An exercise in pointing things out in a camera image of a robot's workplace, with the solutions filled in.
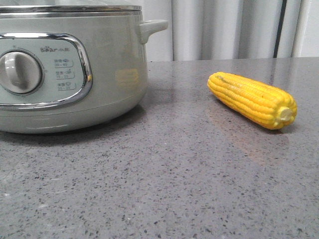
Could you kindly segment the yellow corn cob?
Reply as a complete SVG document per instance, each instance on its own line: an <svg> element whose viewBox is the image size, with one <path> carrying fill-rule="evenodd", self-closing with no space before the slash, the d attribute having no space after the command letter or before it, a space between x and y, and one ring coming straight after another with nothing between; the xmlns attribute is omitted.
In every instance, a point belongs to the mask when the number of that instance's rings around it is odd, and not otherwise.
<svg viewBox="0 0 319 239"><path fill-rule="evenodd" d="M281 129L297 116L297 103L286 91L243 76L217 72L207 86L225 105L258 125Z"/></svg>

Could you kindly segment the glass pot lid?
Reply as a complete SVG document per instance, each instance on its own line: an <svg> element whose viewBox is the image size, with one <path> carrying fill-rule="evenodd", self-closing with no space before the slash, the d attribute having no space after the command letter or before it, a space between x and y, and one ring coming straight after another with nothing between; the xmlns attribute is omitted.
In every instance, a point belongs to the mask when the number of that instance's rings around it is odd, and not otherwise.
<svg viewBox="0 0 319 239"><path fill-rule="evenodd" d="M140 11L128 0L2 0L1 13Z"/></svg>

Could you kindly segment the pale green electric cooking pot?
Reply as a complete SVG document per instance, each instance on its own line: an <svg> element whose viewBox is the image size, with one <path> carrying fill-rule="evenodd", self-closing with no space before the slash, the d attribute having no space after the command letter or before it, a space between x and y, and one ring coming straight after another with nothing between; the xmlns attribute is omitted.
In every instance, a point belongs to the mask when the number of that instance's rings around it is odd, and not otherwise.
<svg viewBox="0 0 319 239"><path fill-rule="evenodd" d="M0 128L53 133L112 120L148 87L142 11L0 12Z"/></svg>

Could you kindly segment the white pleated curtain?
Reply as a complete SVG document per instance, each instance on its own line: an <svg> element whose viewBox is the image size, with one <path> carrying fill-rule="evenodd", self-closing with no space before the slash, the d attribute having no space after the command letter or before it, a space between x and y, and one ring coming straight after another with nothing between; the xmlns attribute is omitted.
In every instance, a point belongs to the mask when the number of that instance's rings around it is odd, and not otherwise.
<svg viewBox="0 0 319 239"><path fill-rule="evenodd" d="M137 0L168 29L147 44L150 61L317 57L316 0Z"/></svg>

